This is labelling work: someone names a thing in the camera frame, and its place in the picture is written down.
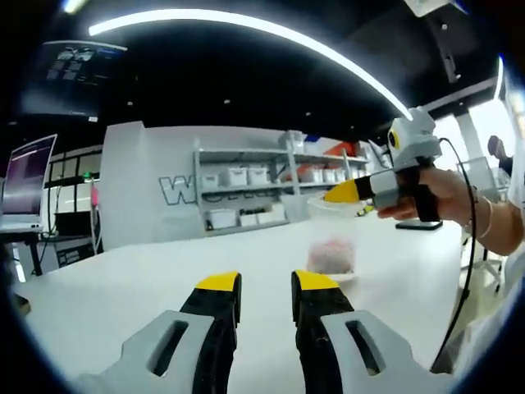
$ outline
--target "bracelet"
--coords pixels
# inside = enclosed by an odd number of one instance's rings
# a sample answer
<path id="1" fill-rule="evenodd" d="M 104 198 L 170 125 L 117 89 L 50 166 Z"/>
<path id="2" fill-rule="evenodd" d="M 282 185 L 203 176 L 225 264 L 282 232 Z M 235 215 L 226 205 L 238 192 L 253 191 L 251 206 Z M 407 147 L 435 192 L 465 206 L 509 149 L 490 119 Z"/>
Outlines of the bracelet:
<path id="1" fill-rule="evenodd" d="M 484 200 L 487 203 L 489 203 L 489 225 L 487 226 L 485 232 L 478 237 L 478 240 L 486 236 L 492 228 L 492 212 L 493 212 L 492 203 L 488 199 L 484 199 Z"/>

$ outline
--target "white table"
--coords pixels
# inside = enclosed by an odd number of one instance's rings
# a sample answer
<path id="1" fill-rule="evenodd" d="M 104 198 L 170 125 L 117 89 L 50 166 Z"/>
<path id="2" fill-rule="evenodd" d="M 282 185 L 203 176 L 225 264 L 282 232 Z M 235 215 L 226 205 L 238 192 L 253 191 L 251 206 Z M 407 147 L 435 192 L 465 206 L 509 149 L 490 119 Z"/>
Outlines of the white table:
<path id="1" fill-rule="evenodd" d="M 405 337 L 430 368 L 449 325 L 459 281 L 461 231 L 395 230 L 394 221 L 333 219 L 331 234 L 356 246 L 354 281 L 342 286 L 355 309 L 367 309 Z M 295 349 L 290 273 L 304 268 L 316 220 L 230 236 L 135 245 L 38 277 L 16 289 L 28 298 L 27 323 L 66 378 L 99 373 L 122 342 L 166 309 L 179 310 L 209 274 L 243 275 L 238 348 L 229 393 L 304 392 Z"/>

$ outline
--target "led light strip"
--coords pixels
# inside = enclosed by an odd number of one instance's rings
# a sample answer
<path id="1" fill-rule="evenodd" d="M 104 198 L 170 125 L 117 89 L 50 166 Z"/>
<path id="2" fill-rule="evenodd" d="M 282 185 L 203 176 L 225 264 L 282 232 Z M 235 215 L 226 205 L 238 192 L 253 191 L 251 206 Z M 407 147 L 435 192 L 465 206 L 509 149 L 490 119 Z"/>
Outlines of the led light strip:
<path id="1" fill-rule="evenodd" d="M 381 82 L 376 80 L 376 78 L 371 76 L 368 72 L 366 72 L 354 62 L 304 34 L 301 34 L 292 29 L 288 29 L 287 27 L 277 25 L 275 23 L 253 18 L 251 16 L 213 10 L 167 9 L 146 11 L 121 16 L 99 23 L 97 25 L 93 25 L 89 28 L 89 34 L 96 35 L 105 31 L 117 29 L 119 27 L 136 25 L 139 23 L 172 20 L 214 21 L 230 23 L 232 25 L 245 26 L 256 30 L 265 31 L 270 34 L 278 35 L 284 39 L 294 41 L 297 44 L 303 45 L 304 47 L 310 48 L 313 51 L 320 53 L 324 57 L 328 57 L 333 62 L 336 62 L 347 70 L 353 72 L 356 76 L 377 90 L 377 92 L 382 94 L 385 99 L 390 101 L 394 107 L 396 107 L 409 120 L 412 120 L 412 115 L 410 115 L 409 110 L 403 105 L 403 103 L 401 103 L 400 100 L 395 97 L 394 94 L 392 94 L 392 92 L 390 92 L 383 84 L 381 84 Z"/>
<path id="2" fill-rule="evenodd" d="M 498 57 L 498 79 L 495 84 L 494 100 L 500 98 L 501 86 L 503 85 L 503 60 Z"/>

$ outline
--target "human hand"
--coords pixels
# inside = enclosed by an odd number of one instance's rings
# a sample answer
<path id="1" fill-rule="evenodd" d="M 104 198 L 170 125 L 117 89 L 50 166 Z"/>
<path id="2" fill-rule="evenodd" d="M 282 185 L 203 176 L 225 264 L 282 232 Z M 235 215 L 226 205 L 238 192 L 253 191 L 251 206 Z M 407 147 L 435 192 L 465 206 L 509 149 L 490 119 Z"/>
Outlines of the human hand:
<path id="1" fill-rule="evenodd" d="M 420 185 L 427 185 L 437 197 L 437 212 L 443 220 L 454 220 L 466 225 L 470 219 L 470 199 L 467 184 L 452 171 L 429 168 L 421 170 Z M 402 197 L 396 206 L 377 210 L 379 218 L 407 220 L 418 217 L 412 197 Z"/>

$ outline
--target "screen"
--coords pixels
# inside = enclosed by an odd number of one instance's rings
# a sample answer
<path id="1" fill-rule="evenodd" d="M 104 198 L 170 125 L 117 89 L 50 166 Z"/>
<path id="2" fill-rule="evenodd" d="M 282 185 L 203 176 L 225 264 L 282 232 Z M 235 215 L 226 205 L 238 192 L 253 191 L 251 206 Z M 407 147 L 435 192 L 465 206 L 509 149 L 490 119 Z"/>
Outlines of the screen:
<path id="1" fill-rule="evenodd" d="M 55 135 L 13 150 L 3 187 L 2 212 L 40 215 L 43 182 Z"/>
<path id="2" fill-rule="evenodd" d="M 44 43 L 25 77 L 19 115 L 98 120 L 103 90 L 126 48 L 88 41 Z"/>

